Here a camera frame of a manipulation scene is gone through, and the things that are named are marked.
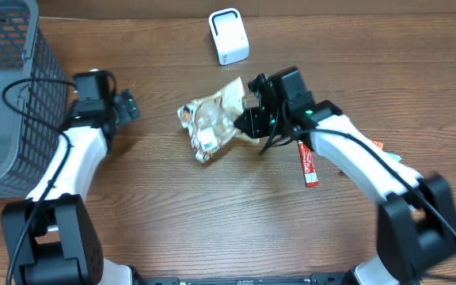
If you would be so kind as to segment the brown cookie snack bag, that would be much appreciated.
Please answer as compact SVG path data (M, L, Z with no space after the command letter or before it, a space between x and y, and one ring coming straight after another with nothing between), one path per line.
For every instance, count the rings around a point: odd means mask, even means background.
M260 142L234 126L245 107L245 88L238 77L216 93L194 99L177 109L178 119L188 131L198 162L208 161L233 138L254 144Z

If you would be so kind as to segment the red snack bar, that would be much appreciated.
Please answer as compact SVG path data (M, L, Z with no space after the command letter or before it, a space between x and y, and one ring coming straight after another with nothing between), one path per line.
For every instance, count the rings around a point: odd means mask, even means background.
M319 180L317 178L312 151L302 141L298 141L298 152L300 154L305 186L307 188L318 186Z

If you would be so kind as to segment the small orange snack box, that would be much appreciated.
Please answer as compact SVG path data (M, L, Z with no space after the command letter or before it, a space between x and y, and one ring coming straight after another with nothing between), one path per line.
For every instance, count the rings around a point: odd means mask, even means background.
M383 150L383 143L375 140L371 140L371 142L377 146L380 150Z

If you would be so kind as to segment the teal wet wipes pack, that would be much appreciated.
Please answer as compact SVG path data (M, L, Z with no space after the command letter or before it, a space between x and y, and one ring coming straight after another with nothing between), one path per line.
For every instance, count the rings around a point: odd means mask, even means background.
M402 160L401 156L398 155L398 154L393 154L393 153L390 153L390 152L386 152L386 154L392 158L393 160L395 160L396 162L400 162Z

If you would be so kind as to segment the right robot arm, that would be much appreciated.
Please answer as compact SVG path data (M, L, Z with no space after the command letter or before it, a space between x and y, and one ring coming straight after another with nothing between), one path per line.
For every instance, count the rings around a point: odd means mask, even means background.
M235 127L253 139L300 141L331 161L375 204L372 259L344 275L344 284L417 284L430 268L456 255L456 206L448 182L423 177L366 138L331 101L316 102L295 66L248 84L259 104Z

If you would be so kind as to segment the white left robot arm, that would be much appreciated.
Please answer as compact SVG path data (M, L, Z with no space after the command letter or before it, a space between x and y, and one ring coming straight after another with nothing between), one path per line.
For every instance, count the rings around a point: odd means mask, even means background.
M141 284L129 265L104 257L85 199L118 127L139 118L131 92L116 90L108 70L76 74L78 93L58 127L21 112L27 121L60 136L40 182L25 200L8 203L2 229L9 254L8 284Z

